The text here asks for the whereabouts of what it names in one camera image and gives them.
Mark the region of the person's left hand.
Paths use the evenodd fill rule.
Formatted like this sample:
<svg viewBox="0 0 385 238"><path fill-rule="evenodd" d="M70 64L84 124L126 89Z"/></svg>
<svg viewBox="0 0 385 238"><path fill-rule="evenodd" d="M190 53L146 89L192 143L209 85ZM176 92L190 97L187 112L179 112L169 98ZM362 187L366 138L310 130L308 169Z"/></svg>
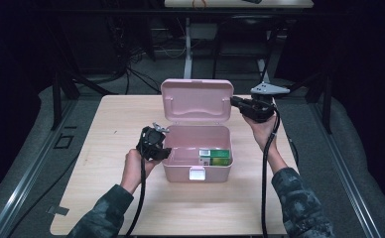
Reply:
<svg viewBox="0 0 385 238"><path fill-rule="evenodd" d="M131 149L126 154L120 186L127 190L129 193L133 194L141 183L141 168L145 168L145 175L148 177L152 169L159 163L159 161L154 160L147 161L141 157L137 150Z"/></svg>

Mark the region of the black chair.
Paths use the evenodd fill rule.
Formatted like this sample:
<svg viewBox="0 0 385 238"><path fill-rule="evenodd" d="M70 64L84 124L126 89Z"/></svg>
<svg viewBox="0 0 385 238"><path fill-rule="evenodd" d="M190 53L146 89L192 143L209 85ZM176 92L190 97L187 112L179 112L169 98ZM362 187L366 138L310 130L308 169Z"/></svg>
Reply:
<svg viewBox="0 0 385 238"><path fill-rule="evenodd" d="M217 25L212 50L212 77L258 74L265 79L284 21L274 15L235 15Z"/></svg>

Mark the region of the white background desk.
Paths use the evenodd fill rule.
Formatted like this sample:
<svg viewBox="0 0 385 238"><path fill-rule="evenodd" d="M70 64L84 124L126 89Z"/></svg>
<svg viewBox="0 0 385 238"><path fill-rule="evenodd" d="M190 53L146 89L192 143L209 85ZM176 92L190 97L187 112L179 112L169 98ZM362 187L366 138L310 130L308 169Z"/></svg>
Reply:
<svg viewBox="0 0 385 238"><path fill-rule="evenodd" d="M262 0L260 4L252 4L241 0L164 0L165 9L179 10L286 10L298 12L314 7L314 0ZM215 36L216 26L213 23L198 23L198 17L182 16L185 18L185 35L187 55L184 78L191 78L193 73L192 39L210 40Z"/></svg>

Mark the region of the person's right hand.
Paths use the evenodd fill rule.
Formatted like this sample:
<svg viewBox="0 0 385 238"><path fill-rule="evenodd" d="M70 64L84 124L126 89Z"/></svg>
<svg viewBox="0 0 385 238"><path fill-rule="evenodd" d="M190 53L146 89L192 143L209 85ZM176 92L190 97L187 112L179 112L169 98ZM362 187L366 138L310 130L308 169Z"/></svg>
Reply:
<svg viewBox="0 0 385 238"><path fill-rule="evenodd" d="M254 139L260 149L264 150L269 140L269 137L272 135L277 116L273 115L266 122L263 123L257 123L246 116L244 116L243 119L250 126Z"/></svg>

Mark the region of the metal floor rail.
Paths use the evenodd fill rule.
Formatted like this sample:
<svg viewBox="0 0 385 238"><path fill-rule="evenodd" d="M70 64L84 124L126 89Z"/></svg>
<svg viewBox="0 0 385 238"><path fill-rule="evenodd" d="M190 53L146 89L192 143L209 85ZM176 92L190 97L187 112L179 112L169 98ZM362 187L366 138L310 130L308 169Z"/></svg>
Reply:
<svg viewBox="0 0 385 238"><path fill-rule="evenodd" d="M366 206L365 200L362 197L353 179L353 176L347 167L347 164L338 147L338 144L335 141L334 136L327 131L322 122L321 110L314 103L310 103L309 108L315 117L316 123L320 128L324 139L326 140L330 152L332 153L332 163L334 164L334 168L338 174L340 182L343 185L346 195L365 236L367 238L382 238L379 229L374 222L368 207Z"/></svg>
<svg viewBox="0 0 385 238"><path fill-rule="evenodd" d="M11 168L0 183L0 238L6 237L12 229L23 204L36 183L53 143L71 116L77 101L64 104L62 120L53 129L53 105L44 102Z"/></svg>

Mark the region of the grey tape strip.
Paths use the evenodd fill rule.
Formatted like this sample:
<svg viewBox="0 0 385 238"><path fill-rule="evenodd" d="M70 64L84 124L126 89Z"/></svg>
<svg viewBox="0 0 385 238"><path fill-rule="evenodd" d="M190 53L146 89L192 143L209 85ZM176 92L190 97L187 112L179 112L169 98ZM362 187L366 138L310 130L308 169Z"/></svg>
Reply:
<svg viewBox="0 0 385 238"><path fill-rule="evenodd" d="M47 209L47 213L52 214L52 215L58 214L58 215L66 216L68 212L69 212L68 208L61 207L61 206L53 206L52 205Z"/></svg>

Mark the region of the pink plastic storage box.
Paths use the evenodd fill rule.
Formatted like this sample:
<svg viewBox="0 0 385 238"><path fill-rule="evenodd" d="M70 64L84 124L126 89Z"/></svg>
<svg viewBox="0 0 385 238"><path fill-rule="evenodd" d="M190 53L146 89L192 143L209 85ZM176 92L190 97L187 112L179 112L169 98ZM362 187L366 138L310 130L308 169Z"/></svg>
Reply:
<svg viewBox="0 0 385 238"><path fill-rule="evenodd" d="M172 122L164 146L172 151L163 161L170 182L225 182L233 164L230 130L233 85L216 79L167 79L162 83L164 113ZM229 150L230 165L203 166L200 150Z"/></svg>

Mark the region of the black metal crossbar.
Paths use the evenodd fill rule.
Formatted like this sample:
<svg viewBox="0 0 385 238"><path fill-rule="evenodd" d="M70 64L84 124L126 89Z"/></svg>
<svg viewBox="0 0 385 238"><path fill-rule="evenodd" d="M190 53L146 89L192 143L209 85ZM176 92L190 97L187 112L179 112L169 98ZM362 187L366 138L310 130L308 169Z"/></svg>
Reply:
<svg viewBox="0 0 385 238"><path fill-rule="evenodd" d="M99 10L91 10L91 9L32 9L34 13L38 14L92 14L92 15L122 15L122 16L193 16L193 17L204 17L204 16L228 16L228 15L237 15L237 14L257 14L257 15L265 15L265 14L274 14L280 16L346 16L349 12L326 12L326 11L272 11L272 10L179 10L179 9L161 9L161 10L150 10L150 9L128 9L128 10L112 10L112 9L99 9Z"/></svg>

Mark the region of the black metal frame post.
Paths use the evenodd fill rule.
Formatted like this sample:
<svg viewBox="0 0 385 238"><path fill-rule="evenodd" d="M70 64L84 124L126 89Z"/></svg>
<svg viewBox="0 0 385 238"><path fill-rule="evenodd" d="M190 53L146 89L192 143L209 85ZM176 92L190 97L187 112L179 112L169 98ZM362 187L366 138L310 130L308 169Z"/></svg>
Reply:
<svg viewBox="0 0 385 238"><path fill-rule="evenodd" d="M326 73L317 72L305 78L303 81L295 82L286 86L290 92L295 92L301 87L307 87L308 91L305 95L308 103L317 103L322 98L321 104L321 124L330 134L330 112L332 102L332 78Z"/></svg>
<svg viewBox="0 0 385 238"><path fill-rule="evenodd" d="M53 130L56 130L63 121L62 92L70 100L77 100L80 97L80 92L75 85L77 82L87 86L101 95L114 95L114 92L104 89L80 74L66 70L58 71L53 78L52 84L54 109Z"/></svg>

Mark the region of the green cardboard box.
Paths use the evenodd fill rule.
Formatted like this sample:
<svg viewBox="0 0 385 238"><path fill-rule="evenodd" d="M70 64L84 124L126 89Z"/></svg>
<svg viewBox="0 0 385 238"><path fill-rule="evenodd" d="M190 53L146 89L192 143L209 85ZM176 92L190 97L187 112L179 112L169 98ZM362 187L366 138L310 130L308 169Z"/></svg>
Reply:
<svg viewBox="0 0 385 238"><path fill-rule="evenodd" d="M222 166L230 165L230 151L229 150L200 150L198 152L199 163L203 166Z"/></svg>

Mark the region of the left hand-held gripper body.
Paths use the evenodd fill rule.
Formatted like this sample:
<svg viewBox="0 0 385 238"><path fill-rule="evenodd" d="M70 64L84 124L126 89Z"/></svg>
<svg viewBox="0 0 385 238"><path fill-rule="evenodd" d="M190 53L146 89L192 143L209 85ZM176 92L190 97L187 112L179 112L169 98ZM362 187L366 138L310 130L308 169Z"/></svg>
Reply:
<svg viewBox="0 0 385 238"><path fill-rule="evenodd" d="M166 139L167 133L169 133L169 130L161 127L156 122L153 123L152 127L144 127L141 131L140 139L136 149L147 161L157 157L160 157L163 160L166 159L167 157L163 157L161 155L161 151L166 149L163 145L163 142Z"/></svg>

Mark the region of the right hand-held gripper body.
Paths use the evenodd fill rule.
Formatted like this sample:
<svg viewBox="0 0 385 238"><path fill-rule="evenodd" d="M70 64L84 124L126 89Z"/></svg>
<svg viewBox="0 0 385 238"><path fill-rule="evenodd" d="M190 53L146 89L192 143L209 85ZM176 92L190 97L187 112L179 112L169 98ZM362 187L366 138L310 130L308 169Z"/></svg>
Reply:
<svg viewBox="0 0 385 238"><path fill-rule="evenodd" d="M275 112L274 98L288 94L290 89L261 82L253 87L250 92L251 98L246 99L246 103L250 106L250 112L247 116L257 123L262 123L267 121Z"/></svg>

